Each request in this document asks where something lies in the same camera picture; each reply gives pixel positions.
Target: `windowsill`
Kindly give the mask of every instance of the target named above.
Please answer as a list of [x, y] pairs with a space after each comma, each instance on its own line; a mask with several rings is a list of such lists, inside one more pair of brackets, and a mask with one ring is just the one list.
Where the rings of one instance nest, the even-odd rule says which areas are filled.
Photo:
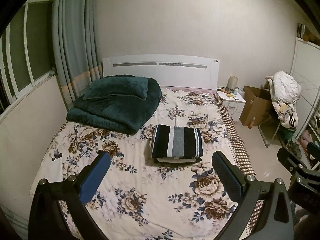
[[38, 84], [36, 84], [31, 90], [29, 90], [28, 92], [26, 92], [22, 97], [16, 99], [11, 105], [9, 105], [7, 107], [7, 109], [0, 115], [0, 124], [2, 123], [2, 121], [7, 117], [7, 115], [12, 111], [12, 109], [14, 109], [26, 96], [28, 96], [30, 93], [32, 93], [35, 89], [37, 89], [38, 87], [40, 87], [43, 83], [45, 83], [46, 81], [48, 81], [49, 79], [55, 77], [55, 75], [51, 76], [51, 77], [46, 77], [44, 80], [41, 80], [41, 82], [39, 82]]

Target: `shelf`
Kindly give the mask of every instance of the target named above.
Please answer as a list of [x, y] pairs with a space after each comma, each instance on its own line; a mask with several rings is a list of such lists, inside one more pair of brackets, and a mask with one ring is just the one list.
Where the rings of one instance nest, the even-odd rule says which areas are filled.
[[297, 141], [297, 143], [299, 145], [300, 152], [302, 155], [301, 161], [307, 166], [307, 169], [311, 170], [311, 163], [308, 160], [307, 152], [303, 149], [299, 141]]
[[320, 142], [320, 137], [319, 137], [319, 135], [316, 133], [315, 129], [311, 126], [310, 123], [308, 123], [308, 125], [309, 125], [309, 127], [311, 128], [311, 130], [314, 132], [314, 134], [316, 135], [318, 141]]

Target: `dark green comforter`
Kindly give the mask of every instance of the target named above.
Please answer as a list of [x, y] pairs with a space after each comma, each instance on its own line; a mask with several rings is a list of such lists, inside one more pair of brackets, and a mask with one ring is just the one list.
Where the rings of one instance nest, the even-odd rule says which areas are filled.
[[74, 102], [74, 108], [69, 110], [67, 121], [133, 135], [153, 115], [160, 99], [159, 84], [148, 78], [146, 100], [129, 96], [83, 100], [81, 96]]

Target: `floor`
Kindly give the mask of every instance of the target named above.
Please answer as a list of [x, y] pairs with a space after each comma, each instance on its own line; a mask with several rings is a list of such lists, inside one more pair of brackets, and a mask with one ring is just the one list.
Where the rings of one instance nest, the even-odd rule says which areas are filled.
[[277, 159], [277, 152], [281, 148], [277, 136], [272, 144], [266, 148], [257, 126], [249, 129], [247, 126], [243, 126], [241, 122], [237, 122], [235, 126], [250, 156], [256, 178], [268, 182], [281, 178], [288, 189], [291, 174]]

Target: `striped folded blanket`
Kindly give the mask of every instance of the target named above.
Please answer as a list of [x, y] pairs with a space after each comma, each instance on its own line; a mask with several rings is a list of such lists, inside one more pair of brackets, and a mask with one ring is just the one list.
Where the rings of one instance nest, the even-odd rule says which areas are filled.
[[151, 140], [155, 163], [196, 163], [203, 155], [200, 130], [158, 124]]

